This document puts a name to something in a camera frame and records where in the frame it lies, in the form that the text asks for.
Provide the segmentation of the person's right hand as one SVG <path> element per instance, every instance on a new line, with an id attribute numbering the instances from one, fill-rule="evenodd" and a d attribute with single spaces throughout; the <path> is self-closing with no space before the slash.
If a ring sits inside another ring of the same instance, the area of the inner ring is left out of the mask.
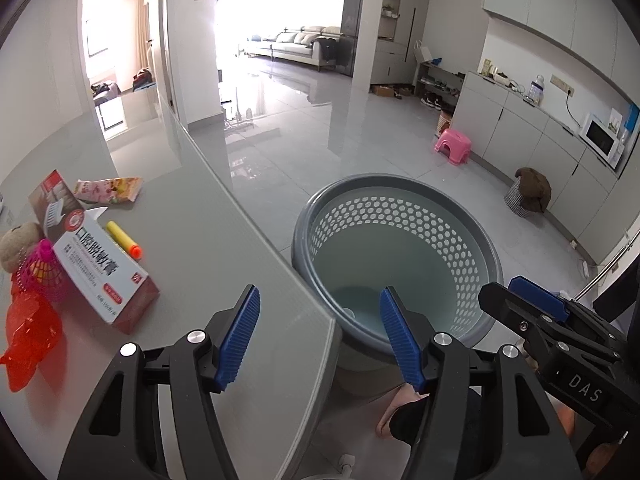
<path id="1" fill-rule="evenodd" d="M 562 403 L 555 404 L 554 408 L 567 437 L 572 440 L 576 428 L 576 413 Z M 619 447 L 617 443 L 602 443 L 594 448 L 586 459 L 585 466 L 582 467 L 582 478 L 596 478 L 612 460 Z"/>

